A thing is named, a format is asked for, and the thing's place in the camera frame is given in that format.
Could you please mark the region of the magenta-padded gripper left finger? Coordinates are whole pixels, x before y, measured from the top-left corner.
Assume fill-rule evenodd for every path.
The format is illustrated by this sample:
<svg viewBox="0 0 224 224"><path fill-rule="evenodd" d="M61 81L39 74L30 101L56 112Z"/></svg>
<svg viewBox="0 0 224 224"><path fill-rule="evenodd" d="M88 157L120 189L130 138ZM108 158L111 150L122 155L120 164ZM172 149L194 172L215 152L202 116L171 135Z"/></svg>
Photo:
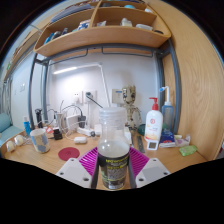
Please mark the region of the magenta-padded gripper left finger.
<svg viewBox="0 0 224 224"><path fill-rule="evenodd" d="M95 189L98 171L97 148L93 148L79 159L69 158L56 175L81 187Z"/></svg>

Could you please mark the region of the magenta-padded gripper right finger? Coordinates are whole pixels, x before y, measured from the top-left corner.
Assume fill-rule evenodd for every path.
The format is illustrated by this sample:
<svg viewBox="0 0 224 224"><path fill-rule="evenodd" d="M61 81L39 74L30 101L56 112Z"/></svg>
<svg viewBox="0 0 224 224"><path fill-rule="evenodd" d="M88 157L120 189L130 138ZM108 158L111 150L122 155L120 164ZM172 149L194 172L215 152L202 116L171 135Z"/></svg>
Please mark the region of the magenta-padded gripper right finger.
<svg viewBox="0 0 224 224"><path fill-rule="evenodd" d="M158 158L148 158L134 148L129 150L129 181L131 188L140 188L170 174Z"/></svg>

